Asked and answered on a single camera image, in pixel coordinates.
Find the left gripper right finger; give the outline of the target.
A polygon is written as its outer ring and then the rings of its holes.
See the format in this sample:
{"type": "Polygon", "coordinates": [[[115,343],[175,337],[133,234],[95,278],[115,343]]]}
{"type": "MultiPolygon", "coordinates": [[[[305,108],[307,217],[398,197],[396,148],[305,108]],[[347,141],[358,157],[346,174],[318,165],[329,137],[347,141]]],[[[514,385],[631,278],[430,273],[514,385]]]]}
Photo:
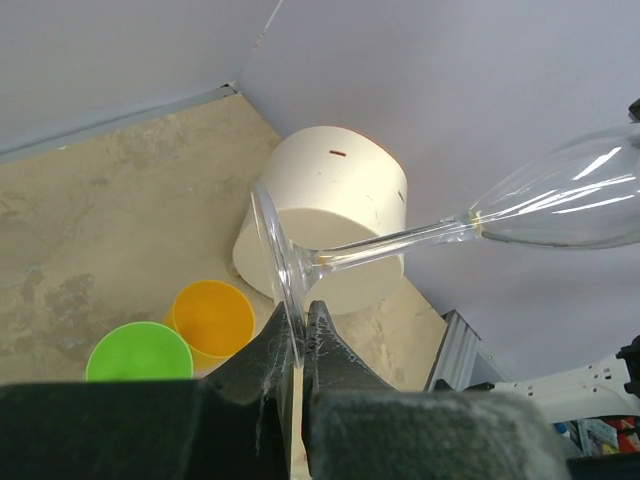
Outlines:
{"type": "Polygon", "coordinates": [[[558,439],[513,394],[395,390],[312,303],[303,442],[315,479],[567,479],[558,439]]]}

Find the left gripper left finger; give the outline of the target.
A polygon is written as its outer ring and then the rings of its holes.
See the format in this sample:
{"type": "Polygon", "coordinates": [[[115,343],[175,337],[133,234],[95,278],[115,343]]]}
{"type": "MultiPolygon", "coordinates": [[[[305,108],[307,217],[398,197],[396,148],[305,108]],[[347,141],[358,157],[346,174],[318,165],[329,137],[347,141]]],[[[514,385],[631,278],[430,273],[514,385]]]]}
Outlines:
{"type": "Polygon", "coordinates": [[[258,336],[196,380],[10,384],[5,479],[286,479],[293,353],[277,307],[258,336]]]}

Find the orange plastic wine glass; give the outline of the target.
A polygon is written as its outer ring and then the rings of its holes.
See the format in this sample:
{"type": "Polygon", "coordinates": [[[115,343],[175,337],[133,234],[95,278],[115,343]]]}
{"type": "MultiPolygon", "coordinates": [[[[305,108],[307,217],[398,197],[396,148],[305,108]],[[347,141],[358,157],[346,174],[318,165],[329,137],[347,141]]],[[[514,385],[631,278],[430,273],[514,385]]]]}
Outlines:
{"type": "Polygon", "coordinates": [[[236,287],[217,280],[186,286],[174,299],[164,324],[188,345],[197,374],[209,372],[252,340],[255,314],[236,287]]]}

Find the clear wine glass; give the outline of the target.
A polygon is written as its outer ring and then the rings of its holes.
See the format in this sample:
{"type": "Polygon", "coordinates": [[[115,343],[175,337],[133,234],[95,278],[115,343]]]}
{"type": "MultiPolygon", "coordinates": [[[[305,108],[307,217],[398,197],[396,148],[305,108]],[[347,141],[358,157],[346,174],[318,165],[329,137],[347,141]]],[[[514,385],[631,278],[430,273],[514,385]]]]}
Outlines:
{"type": "Polygon", "coordinates": [[[284,232],[261,183],[253,216],[277,305],[283,307],[297,367],[304,364],[305,297],[330,274],[419,246],[482,239],[565,250],[610,249],[639,241],[639,124],[571,140],[501,181],[466,210],[434,224],[316,250],[284,232]]]}

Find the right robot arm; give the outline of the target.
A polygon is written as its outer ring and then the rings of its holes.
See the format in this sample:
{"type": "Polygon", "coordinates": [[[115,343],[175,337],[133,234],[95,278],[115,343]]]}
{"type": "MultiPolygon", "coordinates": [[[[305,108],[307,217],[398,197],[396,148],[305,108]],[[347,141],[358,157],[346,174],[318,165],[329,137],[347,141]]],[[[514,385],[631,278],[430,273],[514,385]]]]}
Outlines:
{"type": "Polygon", "coordinates": [[[639,339],[598,362],[534,380],[491,384],[491,393],[517,394],[551,423],[639,415],[639,339]]]}

